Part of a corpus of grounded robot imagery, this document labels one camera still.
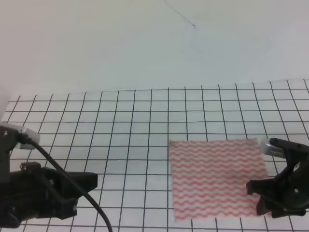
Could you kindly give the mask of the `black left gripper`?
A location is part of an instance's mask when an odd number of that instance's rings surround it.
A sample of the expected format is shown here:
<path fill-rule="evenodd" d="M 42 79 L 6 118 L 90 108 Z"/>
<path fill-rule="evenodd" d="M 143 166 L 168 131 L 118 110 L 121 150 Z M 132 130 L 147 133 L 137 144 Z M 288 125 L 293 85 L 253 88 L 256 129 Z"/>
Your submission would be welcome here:
<path fill-rule="evenodd" d="M 10 172 L 0 164 L 0 226 L 18 228 L 33 218 L 67 219 L 77 215 L 82 193 L 60 173 L 37 162 L 23 163 L 23 169 Z"/>

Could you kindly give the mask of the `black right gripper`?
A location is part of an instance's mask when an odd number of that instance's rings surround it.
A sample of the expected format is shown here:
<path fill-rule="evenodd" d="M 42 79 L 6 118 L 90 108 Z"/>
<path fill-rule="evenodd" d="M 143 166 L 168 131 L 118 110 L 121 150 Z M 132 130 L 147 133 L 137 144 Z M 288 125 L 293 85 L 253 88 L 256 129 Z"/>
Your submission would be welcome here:
<path fill-rule="evenodd" d="M 247 194 L 260 196 L 256 213 L 270 213 L 273 218 L 304 216 L 309 208 L 309 164 L 300 162 L 299 167 L 286 167 L 271 179 L 250 180 Z"/>

